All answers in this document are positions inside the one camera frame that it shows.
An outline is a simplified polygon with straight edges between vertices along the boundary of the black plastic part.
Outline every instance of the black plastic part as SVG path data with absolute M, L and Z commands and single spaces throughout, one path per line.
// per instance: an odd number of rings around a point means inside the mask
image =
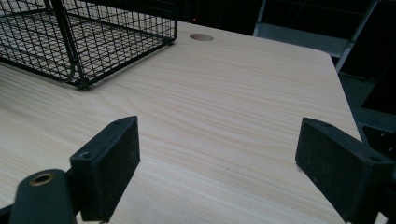
M 83 220 L 108 222 L 140 162 L 137 117 L 107 125 L 70 162 Z
M 46 170 L 26 177 L 12 205 L 10 224 L 75 224 L 65 173 Z
M 12 205 L 0 208 L 0 224 L 7 224 L 11 216 Z
M 363 126 L 370 147 L 396 161 L 396 133 Z
M 375 222 L 394 161 L 328 123 L 303 119 L 296 162 L 345 222 Z

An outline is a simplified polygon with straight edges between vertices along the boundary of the wire mesh cage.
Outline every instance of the wire mesh cage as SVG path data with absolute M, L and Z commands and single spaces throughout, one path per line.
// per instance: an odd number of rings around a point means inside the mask
M 0 0 L 0 61 L 84 89 L 177 38 L 177 0 Z

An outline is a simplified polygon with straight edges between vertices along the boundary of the screw hole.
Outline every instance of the screw hole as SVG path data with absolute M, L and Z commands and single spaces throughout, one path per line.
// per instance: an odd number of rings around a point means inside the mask
M 379 159 L 378 157 L 370 157 L 370 159 L 371 159 L 372 161 L 382 161 L 382 160 Z
M 80 156 L 81 158 L 88 159 L 88 158 L 91 156 L 91 153 L 89 153 L 89 152 L 82 152 L 82 153 L 79 154 L 79 156 Z
M 30 185 L 35 187 L 42 186 L 49 183 L 54 177 L 55 175 L 51 173 L 37 175 L 30 180 Z

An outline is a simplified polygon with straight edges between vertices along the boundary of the light wood grain surface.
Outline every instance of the light wood grain surface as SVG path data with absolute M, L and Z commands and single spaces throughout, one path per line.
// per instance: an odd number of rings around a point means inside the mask
M 111 223 L 342 223 L 296 167 L 301 120 L 359 138 L 329 55 L 182 22 L 175 45 L 89 91 L 0 67 L 0 115 L 0 207 L 137 115 L 142 161 Z

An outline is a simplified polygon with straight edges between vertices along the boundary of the black wire basket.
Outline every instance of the black wire basket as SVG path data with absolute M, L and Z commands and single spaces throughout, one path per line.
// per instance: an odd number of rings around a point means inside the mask
M 80 89 L 177 38 L 176 0 L 0 0 L 0 61 Z

